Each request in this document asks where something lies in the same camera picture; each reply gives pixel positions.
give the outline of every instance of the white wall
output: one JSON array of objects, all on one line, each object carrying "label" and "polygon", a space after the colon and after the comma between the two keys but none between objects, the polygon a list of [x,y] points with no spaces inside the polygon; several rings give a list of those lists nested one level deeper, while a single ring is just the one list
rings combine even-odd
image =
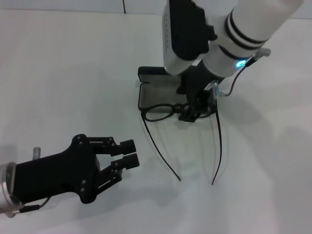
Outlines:
[{"label": "white wall", "polygon": [[[131,14],[161,15],[166,0],[125,0],[126,11]],[[206,14],[228,13],[238,0],[195,0],[204,7]],[[0,9],[45,9],[70,11],[95,11],[122,13],[122,0],[0,0]],[[294,18],[312,19],[312,0],[294,14]]]}]

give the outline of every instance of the black eyeglasses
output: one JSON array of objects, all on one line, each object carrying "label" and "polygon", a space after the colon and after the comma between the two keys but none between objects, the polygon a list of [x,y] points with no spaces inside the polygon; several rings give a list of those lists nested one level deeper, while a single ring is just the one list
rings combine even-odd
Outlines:
[{"label": "black eyeglasses", "polygon": [[[147,108],[146,110],[141,112],[141,117],[144,123],[144,126],[146,128],[146,131],[148,133],[148,135],[150,136],[157,152],[159,153],[160,157],[162,158],[162,160],[166,163],[166,165],[169,167],[169,169],[173,172],[173,174],[175,174],[175,176],[177,177],[177,179],[179,181],[181,181],[181,178],[178,176],[178,174],[174,171],[174,169],[169,165],[169,163],[165,160],[165,158],[163,157],[163,155],[161,154],[161,152],[159,151],[158,147],[156,146],[154,139],[151,135],[150,130],[147,127],[146,121],[148,122],[157,122],[157,121],[161,121],[164,119],[167,119],[171,116],[173,116],[175,113],[181,113],[180,115],[180,120],[183,120],[183,118],[188,114],[189,110],[191,110],[192,107],[190,106],[189,103],[185,103],[185,104],[175,104],[175,105],[171,105],[171,104],[159,104],[159,105],[155,105],[155,106],[151,106],[149,108]],[[201,115],[199,114],[197,116],[197,118],[207,118],[209,117],[211,114],[211,109],[208,108],[208,111],[206,114]],[[222,159],[222,138],[221,138],[221,127],[220,127],[220,120],[219,120],[219,114],[218,114],[218,110],[217,110],[217,103],[215,102],[215,114],[216,114],[216,119],[217,119],[217,123],[218,123],[218,130],[219,130],[219,140],[220,140],[220,161],[219,161],[219,165],[217,168],[217,171],[215,173],[214,179],[212,181],[212,184],[214,184],[216,175],[219,171],[220,168],[220,164],[221,164],[221,159]]]}]

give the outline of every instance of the white tabletop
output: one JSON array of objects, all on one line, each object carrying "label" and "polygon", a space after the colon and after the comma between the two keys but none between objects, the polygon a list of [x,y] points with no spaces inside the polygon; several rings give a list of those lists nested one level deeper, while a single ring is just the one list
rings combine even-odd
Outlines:
[{"label": "white tabletop", "polygon": [[211,186],[215,116],[148,123],[182,182],[140,119],[137,69],[162,66],[160,16],[1,10],[0,163],[29,161],[35,146],[59,153],[83,133],[133,139],[141,165],[91,204],[62,194],[40,211],[1,215],[0,233],[311,233],[311,28],[287,21],[267,43],[272,55],[219,101],[224,158]]}]

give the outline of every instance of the blue led light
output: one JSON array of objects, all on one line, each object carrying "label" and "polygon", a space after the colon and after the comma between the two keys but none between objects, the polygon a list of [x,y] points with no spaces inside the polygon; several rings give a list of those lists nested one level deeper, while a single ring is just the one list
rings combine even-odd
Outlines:
[{"label": "blue led light", "polygon": [[241,66],[243,66],[245,63],[246,63],[246,60],[239,61],[239,62],[236,64],[236,67],[241,67]]}]

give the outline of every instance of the black stripe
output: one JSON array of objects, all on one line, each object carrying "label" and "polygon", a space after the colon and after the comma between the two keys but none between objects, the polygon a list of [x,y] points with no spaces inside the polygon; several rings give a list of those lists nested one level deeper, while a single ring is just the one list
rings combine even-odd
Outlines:
[{"label": "black stripe", "polygon": [[232,59],[235,59],[235,60],[247,60],[249,59],[251,56],[249,57],[245,57],[245,58],[242,58],[242,57],[237,57],[235,55],[232,55],[229,51],[227,51],[224,47],[222,46],[219,46],[219,48],[222,50],[222,52],[227,55],[228,57],[232,58]]},{"label": "black stripe", "polygon": [[254,40],[254,39],[251,39],[249,37],[247,37],[246,35],[244,35],[235,25],[234,23],[234,20],[233,20],[233,10],[232,12],[230,13],[230,23],[231,23],[231,26],[232,28],[234,29],[234,31],[241,37],[243,38],[244,40],[250,42],[250,43],[253,43],[253,44],[263,44],[265,42],[267,42],[267,40]]},{"label": "black stripe", "polygon": [[229,19],[229,16],[227,16],[226,20],[225,20],[225,23],[224,23],[224,28],[225,28],[225,32],[228,34],[228,36],[232,39],[232,41],[238,45],[239,47],[245,49],[245,50],[256,50],[256,49],[259,49],[260,47],[262,47],[262,45],[260,46],[256,46],[256,47],[252,47],[252,46],[248,46],[248,45],[245,45],[243,44],[242,42],[240,42],[239,40],[237,40],[233,34],[230,32],[230,29],[229,29],[229,25],[228,25],[228,19]]}]

